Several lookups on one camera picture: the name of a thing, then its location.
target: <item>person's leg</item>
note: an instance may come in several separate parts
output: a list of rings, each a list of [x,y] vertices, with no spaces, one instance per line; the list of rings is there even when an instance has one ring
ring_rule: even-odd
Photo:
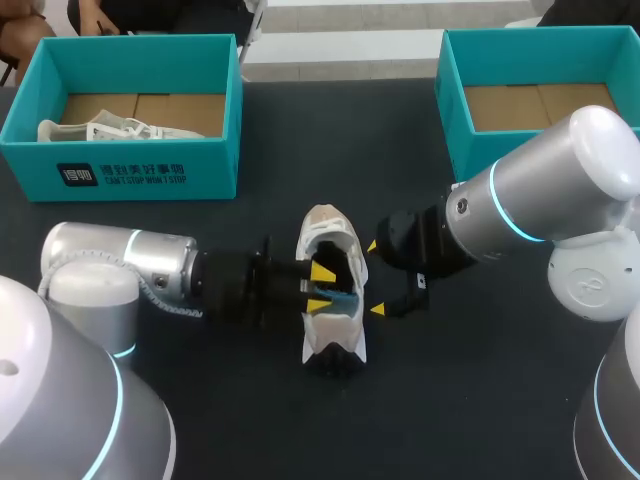
[[[253,13],[243,0],[195,0],[182,9],[173,33],[233,33],[241,46],[247,40],[252,21]]]
[[[120,29],[128,31],[171,30],[181,9],[181,0],[102,0],[100,9]],[[80,8],[78,0],[69,0],[67,16],[80,35]]]
[[[0,51],[19,62],[16,85],[22,83],[22,78],[40,40],[55,36],[56,34],[44,18],[37,15],[5,21],[0,32]]]
[[[556,0],[540,27],[556,25],[618,25],[637,0]]]

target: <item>yellow triangle marker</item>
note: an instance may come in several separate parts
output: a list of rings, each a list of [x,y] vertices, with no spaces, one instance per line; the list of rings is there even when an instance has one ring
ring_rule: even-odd
[[[311,262],[311,278],[309,278],[312,282],[329,282],[335,283],[336,274],[333,273],[328,268],[323,267],[319,263],[314,261]]]
[[[326,300],[315,300],[313,298],[310,298],[309,300],[307,300],[307,313],[315,312],[316,310],[319,310],[321,308],[328,307],[332,303],[333,302],[328,302]]]
[[[377,313],[378,315],[382,315],[384,317],[384,302],[380,305],[377,305],[371,309],[373,313]]]

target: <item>white cable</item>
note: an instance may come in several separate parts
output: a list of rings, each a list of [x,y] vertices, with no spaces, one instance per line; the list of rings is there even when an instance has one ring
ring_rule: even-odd
[[[130,263],[124,262],[120,258],[115,255],[107,252],[102,252],[100,250],[77,250],[75,252],[69,253],[62,257],[60,260],[56,261],[49,270],[42,276],[42,280],[40,281],[40,285],[38,285],[38,295],[43,299],[47,299],[49,294],[49,287],[51,286],[51,280],[55,273],[60,270],[63,266],[68,263],[71,263],[79,258],[96,258],[102,260],[111,265],[116,265],[121,268],[126,268],[138,279],[138,284],[140,285],[140,290],[145,296],[149,299],[151,303],[153,303],[160,310],[164,310],[168,313],[173,313],[175,315],[184,315],[186,317],[195,317],[201,318],[203,313],[200,310],[192,309],[192,308],[180,308],[180,307],[172,307],[168,303],[161,300],[151,289],[147,281],[142,278],[142,275],[138,272],[138,270],[131,265]]]

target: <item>black table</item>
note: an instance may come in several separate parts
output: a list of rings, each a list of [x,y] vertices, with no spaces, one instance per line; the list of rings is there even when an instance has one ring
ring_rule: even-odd
[[[35,288],[61,221],[202,246],[254,248],[271,233],[274,253],[292,258],[306,211],[331,202],[366,246],[381,217],[430,205],[453,180],[431,80],[248,84],[244,105],[231,202],[29,204],[1,162],[0,273]],[[173,415],[174,479],[579,480],[573,418],[617,325],[564,311],[549,253],[441,281],[427,313],[367,315],[369,364],[350,379],[300,365],[298,315],[259,331],[143,305],[135,370]],[[403,277],[368,263],[372,306]]]

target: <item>chair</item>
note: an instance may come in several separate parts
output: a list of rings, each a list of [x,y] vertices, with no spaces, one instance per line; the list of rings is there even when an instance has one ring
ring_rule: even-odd
[[[7,80],[9,79],[11,70],[18,69],[18,60],[0,52],[0,61],[7,64],[7,68],[5,69],[4,74],[2,75],[2,79],[0,79],[0,87],[4,87],[5,83],[7,83]]]
[[[257,40],[256,34],[258,32],[258,28],[260,27],[260,22],[262,22],[262,17],[264,15],[265,10],[267,9],[269,1],[268,0],[260,0],[258,6],[256,7],[256,11],[253,14],[253,21],[251,22],[251,28],[249,29],[249,34],[247,35],[247,40],[242,46],[242,51],[240,52],[240,66],[244,63],[244,59],[249,52],[249,47],[251,44]]]

